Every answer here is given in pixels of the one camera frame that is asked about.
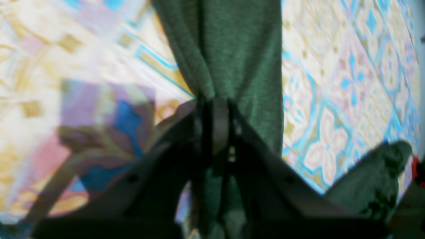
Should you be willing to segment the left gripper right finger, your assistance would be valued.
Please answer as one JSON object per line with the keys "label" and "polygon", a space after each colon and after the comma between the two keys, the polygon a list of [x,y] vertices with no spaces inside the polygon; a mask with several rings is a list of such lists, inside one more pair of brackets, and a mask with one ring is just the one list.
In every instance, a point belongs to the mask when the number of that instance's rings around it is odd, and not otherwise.
{"label": "left gripper right finger", "polygon": [[384,239],[387,226],[333,204],[261,140],[237,107],[212,102],[212,170],[222,176],[222,200],[236,182],[241,209],[219,211],[227,239]]}

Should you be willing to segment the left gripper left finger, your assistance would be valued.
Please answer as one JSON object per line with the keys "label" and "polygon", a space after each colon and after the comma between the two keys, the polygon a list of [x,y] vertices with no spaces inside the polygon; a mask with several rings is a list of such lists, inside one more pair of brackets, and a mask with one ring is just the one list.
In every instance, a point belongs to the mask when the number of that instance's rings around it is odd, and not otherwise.
{"label": "left gripper left finger", "polygon": [[205,100],[173,125],[106,192],[80,209],[42,219],[35,239],[182,239],[175,221],[182,189],[204,169]]}

